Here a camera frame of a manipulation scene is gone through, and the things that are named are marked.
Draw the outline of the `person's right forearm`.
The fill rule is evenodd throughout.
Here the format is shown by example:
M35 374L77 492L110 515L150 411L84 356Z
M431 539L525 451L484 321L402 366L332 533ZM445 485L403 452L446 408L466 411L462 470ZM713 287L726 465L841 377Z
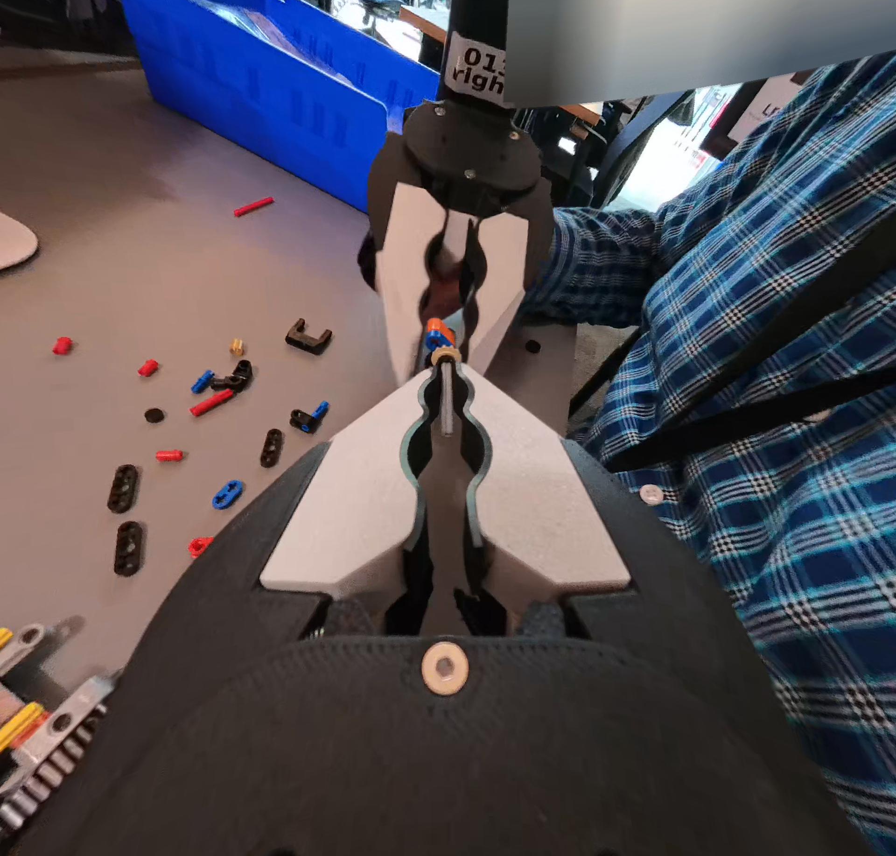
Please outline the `person's right forearm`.
M519 316L533 323L638 325L661 270L662 214L556 208L553 220L546 262Z

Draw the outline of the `white book stand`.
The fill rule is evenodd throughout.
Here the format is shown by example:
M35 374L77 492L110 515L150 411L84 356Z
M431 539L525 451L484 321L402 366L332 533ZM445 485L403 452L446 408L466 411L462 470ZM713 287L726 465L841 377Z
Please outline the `white book stand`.
M0 223L3 273L34 257L39 250L39 239L31 228L5 212L1 212Z

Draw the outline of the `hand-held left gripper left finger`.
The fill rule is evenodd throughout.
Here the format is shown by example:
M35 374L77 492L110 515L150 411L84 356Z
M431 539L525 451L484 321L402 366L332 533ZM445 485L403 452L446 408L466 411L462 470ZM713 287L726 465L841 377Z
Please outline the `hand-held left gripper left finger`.
M421 617L433 591L427 500L438 384L425 370L336 434L260 574L269 591Z

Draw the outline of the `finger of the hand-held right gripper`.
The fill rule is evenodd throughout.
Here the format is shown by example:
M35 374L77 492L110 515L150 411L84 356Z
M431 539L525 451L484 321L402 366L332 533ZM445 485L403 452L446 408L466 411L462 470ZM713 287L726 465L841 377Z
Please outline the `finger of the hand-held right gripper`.
M464 361L484 375L524 296L529 223L513 214L483 219L469 229L462 302Z
M376 254L376 290L383 302L388 352L396 385L416 373L424 323L422 300L430 286L427 254L439 246L447 212L424 189L399 182L383 247Z

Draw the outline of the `long lego chassis assembly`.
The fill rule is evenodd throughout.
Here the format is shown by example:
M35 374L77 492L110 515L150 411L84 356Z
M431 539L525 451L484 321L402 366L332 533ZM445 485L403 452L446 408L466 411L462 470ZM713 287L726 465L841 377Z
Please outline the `long lego chassis assembly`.
M28 669L54 633L39 623L1 628L2 854L84 760L118 681L88 677L55 707L28 696L9 679Z

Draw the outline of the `white paper sign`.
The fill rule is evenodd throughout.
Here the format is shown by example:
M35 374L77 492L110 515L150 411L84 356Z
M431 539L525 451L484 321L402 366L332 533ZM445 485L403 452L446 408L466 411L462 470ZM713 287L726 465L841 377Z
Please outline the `white paper sign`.
M727 136L739 144L758 125L778 114L804 86L812 70L803 70L790 76L771 77L765 80L740 113Z

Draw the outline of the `blue plastic bin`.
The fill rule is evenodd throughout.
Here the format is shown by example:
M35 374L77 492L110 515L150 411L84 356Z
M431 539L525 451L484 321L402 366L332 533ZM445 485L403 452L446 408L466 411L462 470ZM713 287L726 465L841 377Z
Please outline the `blue plastic bin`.
M219 18L205 1L269 16L335 76ZM366 211L371 163L435 71L301 0L121 0L155 100Z

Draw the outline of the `clear bags of lego parts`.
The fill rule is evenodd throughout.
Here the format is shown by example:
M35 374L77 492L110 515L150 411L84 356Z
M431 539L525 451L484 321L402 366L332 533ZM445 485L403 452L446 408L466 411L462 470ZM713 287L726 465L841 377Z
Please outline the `clear bags of lego parts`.
M240 31L253 36L256 40L273 46L310 66L320 68L329 75L337 74L334 66L321 58L314 48L301 46L297 35L287 34L285 28L269 16L258 11L213 1L205 1L203 5L219 18L235 25Z

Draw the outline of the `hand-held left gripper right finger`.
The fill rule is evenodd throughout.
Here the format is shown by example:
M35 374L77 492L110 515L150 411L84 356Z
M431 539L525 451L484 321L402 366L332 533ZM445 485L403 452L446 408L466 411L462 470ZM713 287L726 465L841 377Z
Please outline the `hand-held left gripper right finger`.
M521 614L535 602L621 592L631 573L565 440L474 369L454 369L470 593Z

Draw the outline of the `person's torso in plaid shirt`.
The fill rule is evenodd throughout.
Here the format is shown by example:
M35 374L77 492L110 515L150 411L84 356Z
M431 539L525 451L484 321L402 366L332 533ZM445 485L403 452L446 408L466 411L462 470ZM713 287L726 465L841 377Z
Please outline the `person's torso in plaid shirt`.
M714 418L894 367L894 267L699 403L868 233L894 223L894 53L819 70L663 205L642 330L582 444L605 465ZM849 818L894 854L894 386L621 474L714 570Z

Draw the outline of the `black lego bracket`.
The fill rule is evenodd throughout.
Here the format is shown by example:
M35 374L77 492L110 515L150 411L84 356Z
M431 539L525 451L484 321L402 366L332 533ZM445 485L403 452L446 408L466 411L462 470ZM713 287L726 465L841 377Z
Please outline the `black lego bracket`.
M284 340L291 348L313 356L321 356L329 348L332 338L333 333L330 329L324 329L320 335L310 335L307 331L307 321L300 317L287 330Z

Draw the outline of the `small lego gear subassembly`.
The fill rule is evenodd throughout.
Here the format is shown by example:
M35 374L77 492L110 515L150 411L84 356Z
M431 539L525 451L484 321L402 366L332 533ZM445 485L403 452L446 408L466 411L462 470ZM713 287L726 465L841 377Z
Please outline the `small lego gear subassembly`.
M454 369L462 355L456 347L456 335L438 317L430 318L424 329L424 356L439 371L441 380L440 428L442 436L454 435Z

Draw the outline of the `black lego connector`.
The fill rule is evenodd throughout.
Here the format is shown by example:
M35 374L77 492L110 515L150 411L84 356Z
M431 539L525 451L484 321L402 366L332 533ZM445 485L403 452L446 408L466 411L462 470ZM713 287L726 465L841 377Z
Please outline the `black lego connector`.
M252 363L248 359L241 359L232 373L224 377L213 377L209 383L209 389L213 392L229 390L234 394L245 391L253 380Z

